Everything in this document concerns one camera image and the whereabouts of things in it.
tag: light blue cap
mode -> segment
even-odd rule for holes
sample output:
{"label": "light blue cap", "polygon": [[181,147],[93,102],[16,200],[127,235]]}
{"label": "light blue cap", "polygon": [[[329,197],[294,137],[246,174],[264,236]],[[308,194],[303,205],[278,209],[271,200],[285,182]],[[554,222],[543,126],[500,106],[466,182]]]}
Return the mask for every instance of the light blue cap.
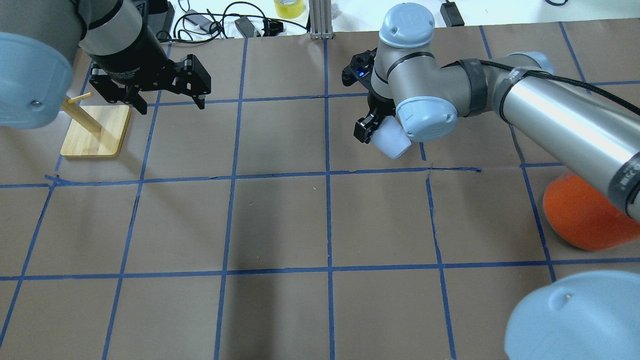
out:
{"label": "light blue cap", "polygon": [[400,102],[396,114],[406,135],[414,142],[428,142],[449,134],[458,124],[458,112],[449,101],[416,96]]}
{"label": "light blue cap", "polygon": [[0,126],[19,129],[52,122],[73,78],[57,50],[11,33],[0,33],[0,74]]}
{"label": "light blue cap", "polygon": [[380,29],[380,40],[400,49],[413,49],[428,44],[433,39],[435,21],[427,8],[415,3],[403,3],[392,7]]}
{"label": "light blue cap", "polygon": [[555,75],[556,74],[556,68],[554,67],[554,64],[551,63],[551,61],[549,61],[549,58],[547,58],[547,55],[544,55],[543,53],[539,52],[539,51],[528,51],[528,52],[524,52],[524,53],[513,53],[513,54],[509,54],[509,55],[524,55],[524,56],[528,56],[530,58],[532,58],[536,63],[538,63],[538,65],[540,66],[540,68],[546,72],[548,72],[551,75]]}
{"label": "light blue cap", "polygon": [[510,360],[640,359],[640,275],[600,270],[526,296],[504,340]]}

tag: blue grid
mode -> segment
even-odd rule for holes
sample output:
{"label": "blue grid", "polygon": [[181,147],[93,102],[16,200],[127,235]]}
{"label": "blue grid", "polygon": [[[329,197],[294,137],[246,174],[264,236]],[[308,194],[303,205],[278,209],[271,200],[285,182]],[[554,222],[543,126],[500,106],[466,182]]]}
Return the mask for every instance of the blue grid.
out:
{"label": "blue grid", "polygon": [[[582,69],[578,62],[578,59],[573,51],[573,47],[569,41],[569,38],[566,34],[564,26],[561,22],[559,22],[559,27],[561,29],[561,33],[566,41],[569,51],[571,52],[572,58],[575,62],[576,68],[580,74],[581,80],[585,81],[584,75],[582,73]],[[492,54],[490,51],[490,46],[487,41],[486,35],[484,33],[484,29],[482,26],[479,26],[479,32],[482,36],[486,53],[488,58],[492,58]],[[160,106],[175,106],[175,105],[187,105],[192,104],[191,102],[166,102],[161,103],[161,92],[158,92],[156,103],[150,104],[150,107],[154,108],[154,115],[152,117],[151,126],[148,134],[147,146],[145,149],[145,155],[143,158],[143,164],[140,172],[140,177],[138,180],[133,181],[98,181],[98,182],[75,182],[68,181],[64,179],[60,179],[58,176],[46,176],[45,178],[49,181],[48,183],[34,183],[34,184],[0,184],[0,189],[3,188],[38,188],[38,187],[48,187],[49,192],[47,194],[46,200],[44,202],[44,206],[42,208],[42,212],[40,217],[38,218],[38,222],[36,224],[33,237],[29,244],[29,249],[27,256],[25,258],[24,264],[22,266],[22,271],[20,275],[17,276],[4,276],[0,277],[0,281],[17,281],[17,285],[13,294],[13,298],[6,316],[6,319],[3,324],[2,332],[0,333],[0,347],[2,346],[4,337],[6,335],[7,328],[10,324],[10,319],[13,313],[13,309],[15,307],[15,303],[19,296],[20,287],[24,281],[34,281],[34,280],[61,280],[61,279],[118,279],[118,284],[116,287],[115,297],[113,301],[113,307],[111,310],[111,316],[109,319],[109,327],[108,333],[105,339],[104,350],[102,353],[102,358],[106,359],[109,350],[109,343],[111,339],[111,334],[113,331],[113,323],[115,321],[115,316],[118,307],[118,300],[120,298],[120,290],[122,289],[122,281],[124,279],[140,279],[140,278],[155,278],[155,277],[197,277],[197,276],[220,276],[221,277],[221,287],[220,287],[220,297],[219,297],[219,305],[218,305],[218,320],[216,324],[216,334],[215,334],[215,345],[214,345],[214,358],[219,359],[220,357],[220,338],[221,338],[221,330],[222,330],[222,321],[223,321],[223,308],[224,308],[224,297],[225,297],[225,285],[227,276],[242,276],[242,275],[256,275],[256,274],[295,274],[295,273],[317,273],[326,272],[328,274],[328,304],[329,304],[329,340],[330,340],[330,358],[335,359],[335,333],[334,333],[334,319],[333,319],[333,273],[334,272],[361,272],[361,271],[389,271],[389,270],[438,270],[440,272],[440,284],[442,291],[442,300],[444,305],[444,313],[445,313],[445,322],[447,326],[447,335],[449,338],[449,348],[451,352],[451,357],[456,359],[456,349],[454,345],[454,334],[453,328],[451,324],[451,312],[449,309],[449,301],[447,296],[447,287],[445,281],[445,269],[450,268],[486,268],[486,267],[510,267],[510,266],[548,266],[550,277],[552,281],[556,280],[554,265],[578,265],[578,264],[608,264],[608,263],[636,263],[640,262],[640,258],[602,258],[602,259],[571,259],[571,260],[553,260],[550,257],[545,235],[541,226],[540,214],[538,211],[538,207],[534,200],[531,184],[529,181],[529,176],[527,173],[528,168],[536,168],[536,167],[560,167],[563,166],[561,163],[528,163],[525,158],[525,154],[522,152],[520,146],[518,145],[517,138],[515,136],[515,132],[513,127],[511,126],[511,134],[514,141],[514,146],[518,151],[518,155],[521,159],[520,168],[522,169],[523,178],[525,181],[525,185],[527,188],[527,193],[529,194],[529,200],[531,202],[533,215],[536,220],[536,225],[538,227],[538,232],[540,234],[541,245],[543,247],[545,253],[544,261],[504,261],[504,262],[488,262],[488,263],[444,263],[442,261],[442,254],[440,252],[440,248],[438,246],[438,237],[436,231],[436,224],[434,220],[434,205],[433,205],[433,194],[431,189],[431,183],[429,178],[426,179],[426,191],[428,195],[429,201],[429,214],[431,216],[431,225],[433,231],[433,239],[434,246],[436,250],[436,258],[437,263],[434,264],[410,264],[410,265],[370,265],[370,266],[333,266],[332,261],[332,225],[331,225],[331,176],[342,176],[349,174],[383,174],[383,173],[398,173],[398,172],[430,172],[432,170],[437,171],[471,171],[471,172],[480,172],[480,168],[475,167],[456,167],[456,168],[438,168],[438,167],[416,167],[416,168],[391,168],[391,169],[363,169],[363,170],[331,170],[330,169],[330,144],[329,144],[329,101],[331,98],[335,97],[363,97],[366,96],[366,93],[356,93],[356,94],[329,94],[328,92],[328,47],[327,40],[324,40],[324,48],[323,48],[323,57],[324,57],[324,94],[322,95],[311,95],[311,96],[289,96],[289,97],[264,97],[264,98],[254,98],[254,99],[243,99],[243,90],[244,90],[244,73],[246,68],[246,52],[247,52],[248,42],[245,39],[244,41],[244,49],[243,49],[243,62],[242,62],[242,70],[241,70],[241,82],[240,82],[240,91],[238,99],[229,99],[229,100],[212,100],[206,101],[207,104],[215,104],[215,103],[237,103],[238,111],[237,111],[237,124],[236,124],[236,142],[234,147],[234,160],[233,160],[233,169],[232,174],[230,176],[218,176],[218,177],[179,177],[179,178],[159,178],[159,179],[145,179],[145,171],[147,167],[147,158],[150,149],[150,144],[153,137],[154,126],[156,123],[157,111]],[[170,54],[171,45],[168,47],[168,54]],[[82,86],[81,92],[84,92],[88,78],[90,75],[90,71],[87,71],[86,77],[84,79],[84,83]],[[603,83],[595,83],[595,85],[633,85],[640,84],[640,81],[614,81],[614,82],[603,82]],[[325,151],[326,151],[326,169],[324,172],[295,172],[295,173],[286,173],[286,174],[262,174],[262,175],[245,175],[245,176],[237,176],[237,155],[238,155],[238,143],[239,143],[239,134],[240,134],[240,126],[241,126],[241,111],[242,104],[244,102],[255,102],[255,101],[279,101],[279,100],[293,100],[293,99],[324,99],[324,111],[325,111]],[[422,160],[426,160],[426,154],[424,151],[424,145],[420,144],[420,154],[422,156]],[[59,156],[58,161],[55,166],[55,170],[57,171],[60,168],[62,157]],[[325,176],[326,178],[326,215],[327,215],[327,266],[320,267],[301,267],[301,268],[267,268],[267,269],[256,269],[256,270],[227,270],[228,263],[228,252],[229,252],[229,241],[230,241],[230,231],[231,231],[231,218],[232,218],[232,210],[233,210],[233,202],[234,202],[234,190],[235,190],[235,182],[237,179],[260,179],[260,178],[269,178],[269,177],[302,177],[302,176]],[[223,268],[222,270],[215,271],[200,271],[200,272],[157,272],[157,273],[126,273],[125,266],[127,262],[127,255],[129,250],[129,245],[131,242],[132,231],[136,219],[136,214],[138,210],[138,204],[140,200],[140,195],[142,191],[142,187],[145,183],[165,183],[165,182],[176,182],[176,181],[216,181],[216,180],[230,180],[230,198],[227,212],[227,230],[225,235],[225,250],[223,257]],[[67,274],[67,275],[26,275],[26,270],[29,265],[29,260],[31,258],[31,253],[35,246],[35,242],[38,237],[38,232],[40,230],[40,226],[42,224],[42,220],[47,211],[47,207],[51,200],[53,191],[56,187],[65,187],[65,186],[118,186],[125,184],[137,184],[138,191],[136,192],[136,199],[134,201],[134,206],[132,209],[131,221],[129,224],[129,230],[127,232],[127,239],[125,243],[125,249],[122,256],[122,262],[120,266],[120,271],[117,274]]]}

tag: yellow tape roll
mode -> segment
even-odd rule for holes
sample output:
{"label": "yellow tape roll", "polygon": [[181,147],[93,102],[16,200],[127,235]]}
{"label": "yellow tape roll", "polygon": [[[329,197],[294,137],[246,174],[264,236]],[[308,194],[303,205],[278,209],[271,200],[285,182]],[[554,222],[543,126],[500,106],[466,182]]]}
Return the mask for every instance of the yellow tape roll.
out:
{"label": "yellow tape roll", "polygon": [[276,13],[283,19],[293,19],[299,17],[305,9],[302,0],[273,0],[276,5]]}

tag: orange object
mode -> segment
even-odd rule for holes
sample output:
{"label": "orange object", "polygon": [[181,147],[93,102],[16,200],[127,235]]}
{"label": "orange object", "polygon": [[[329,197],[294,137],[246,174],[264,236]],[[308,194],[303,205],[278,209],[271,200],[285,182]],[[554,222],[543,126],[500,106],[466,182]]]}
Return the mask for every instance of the orange object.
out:
{"label": "orange object", "polygon": [[543,207],[554,230],[580,249],[607,250],[640,238],[640,224],[570,171],[549,184]]}

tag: white floor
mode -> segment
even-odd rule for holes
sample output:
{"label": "white floor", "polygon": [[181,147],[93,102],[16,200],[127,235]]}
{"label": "white floor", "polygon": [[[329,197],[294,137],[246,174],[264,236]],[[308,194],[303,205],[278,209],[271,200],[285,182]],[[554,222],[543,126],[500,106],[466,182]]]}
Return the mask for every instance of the white floor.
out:
{"label": "white floor", "polygon": [[[308,2],[305,11],[294,22],[305,25],[307,23]],[[176,19],[183,14],[178,0],[171,0],[176,7]],[[180,0],[187,8],[187,0]],[[260,7],[268,17],[278,17],[273,0],[251,0]],[[375,31],[380,28],[386,12],[396,4],[405,3],[403,0],[333,0],[339,9],[338,16],[333,20],[333,30],[338,31]],[[441,0],[413,0],[428,8],[434,15],[436,26],[444,27],[440,16]],[[199,12],[222,13],[231,1],[190,0],[191,7]],[[456,0],[458,9],[466,25],[495,25],[495,24],[524,24],[532,22],[578,21],[595,19],[624,19],[640,17],[639,0],[569,0],[564,6],[551,6],[544,0]],[[244,4],[234,5],[229,12],[243,15],[258,15],[258,11]],[[225,21],[228,36],[240,37],[233,24],[232,18]],[[253,19],[257,28],[262,28],[260,19]],[[286,35],[298,35],[304,30],[296,26],[286,25]]]}

